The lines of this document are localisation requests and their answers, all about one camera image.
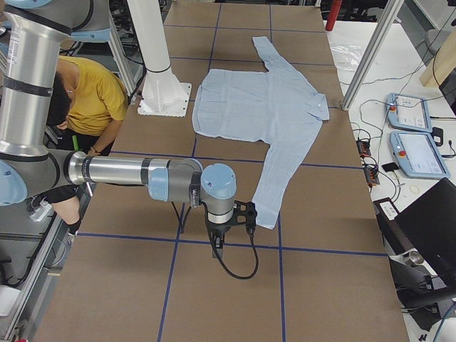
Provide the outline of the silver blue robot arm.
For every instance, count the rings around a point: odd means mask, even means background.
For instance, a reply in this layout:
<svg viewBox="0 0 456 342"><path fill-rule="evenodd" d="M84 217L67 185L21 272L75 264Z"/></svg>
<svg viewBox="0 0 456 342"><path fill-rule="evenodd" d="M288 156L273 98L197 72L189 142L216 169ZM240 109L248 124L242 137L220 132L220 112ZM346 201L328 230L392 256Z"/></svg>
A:
<svg viewBox="0 0 456 342"><path fill-rule="evenodd" d="M61 42L106 41L107 1L7 1L11 38L1 101L1 204L45 195L80 224L73 186L144 185L156 200L203 205L214 255L237 222L235 176L226 165L109 156L128 109L121 80L86 58L61 56Z"/></svg>

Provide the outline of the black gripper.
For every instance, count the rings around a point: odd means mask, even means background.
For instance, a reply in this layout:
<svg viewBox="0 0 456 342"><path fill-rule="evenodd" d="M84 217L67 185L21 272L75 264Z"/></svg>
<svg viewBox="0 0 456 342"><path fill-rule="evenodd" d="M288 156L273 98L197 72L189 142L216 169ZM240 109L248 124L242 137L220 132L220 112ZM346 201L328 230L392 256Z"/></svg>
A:
<svg viewBox="0 0 456 342"><path fill-rule="evenodd" d="M212 257L222 259L224 247L224 235L231 229L231 225L225 223L217 224L207 221L207 231L212 235Z"/></svg>

